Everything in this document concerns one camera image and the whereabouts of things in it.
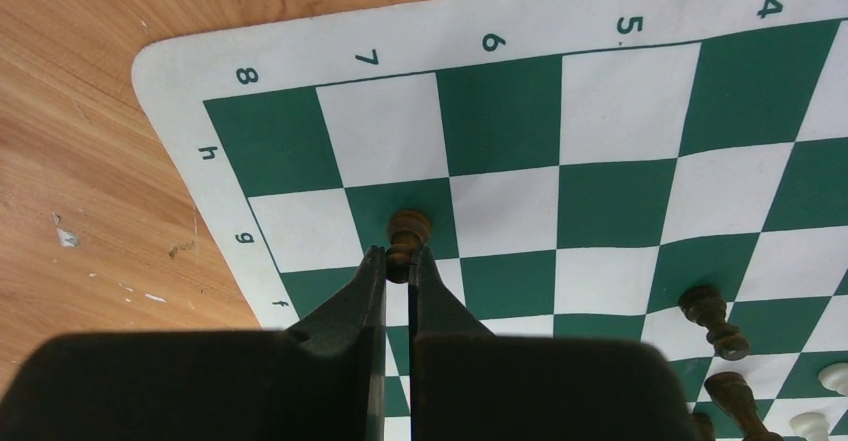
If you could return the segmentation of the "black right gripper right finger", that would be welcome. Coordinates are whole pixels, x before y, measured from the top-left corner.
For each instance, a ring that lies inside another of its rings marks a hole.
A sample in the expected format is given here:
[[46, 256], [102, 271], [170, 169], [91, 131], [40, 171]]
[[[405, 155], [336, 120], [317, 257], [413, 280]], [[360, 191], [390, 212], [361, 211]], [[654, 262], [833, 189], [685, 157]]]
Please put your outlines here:
[[681, 384], [653, 347], [498, 336], [450, 292], [433, 252], [408, 277], [415, 440], [694, 440]]

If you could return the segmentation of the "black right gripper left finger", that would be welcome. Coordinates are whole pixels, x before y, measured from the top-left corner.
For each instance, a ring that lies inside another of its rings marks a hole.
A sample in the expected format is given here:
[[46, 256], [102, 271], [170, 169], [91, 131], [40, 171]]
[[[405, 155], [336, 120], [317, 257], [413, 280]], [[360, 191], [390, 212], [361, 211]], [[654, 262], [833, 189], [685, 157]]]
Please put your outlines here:
[[1, 401], [5, 440], [380, 440], [386, 254], [285, 330], [54, 337]]

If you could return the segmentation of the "dark pawn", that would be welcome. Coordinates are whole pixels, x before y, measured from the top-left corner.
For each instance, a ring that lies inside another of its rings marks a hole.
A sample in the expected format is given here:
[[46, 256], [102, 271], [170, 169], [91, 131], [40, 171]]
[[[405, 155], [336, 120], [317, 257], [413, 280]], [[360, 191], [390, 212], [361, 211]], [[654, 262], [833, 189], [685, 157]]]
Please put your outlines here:
[[408, 280], [413, 254], [429, 241], [431, 230], [429, 217], [420, 210], [403, 209], [391, 216], [386, 229], [390, 244], [386, 251], [389, 281], [403, 284]]

